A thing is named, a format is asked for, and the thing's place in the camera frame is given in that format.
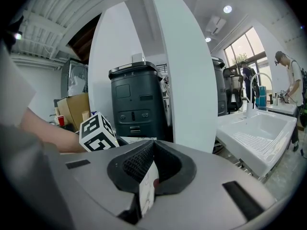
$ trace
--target ceiling light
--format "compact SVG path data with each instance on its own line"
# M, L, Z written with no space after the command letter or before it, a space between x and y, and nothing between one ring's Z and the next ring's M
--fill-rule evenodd
M15 33L14 37L15 37L17 40L21 40L21 33Z
M229 6L229 5L227 5L227 6L224 7L224 12L225 12L225 13L230 13L231 10L232 10L232 7Z

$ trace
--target floor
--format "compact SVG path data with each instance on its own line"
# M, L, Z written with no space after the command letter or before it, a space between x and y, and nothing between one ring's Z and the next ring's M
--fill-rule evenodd
M246 111L246 107L247 101L243 101L239 112ZM300 152L303 149L304 156L307 158L307 128L298 133L299 149L293 152L293 144L290 143L289 149L285 151L279 164L264 183L277 200L293 193L307 170L307 159L304 159Z

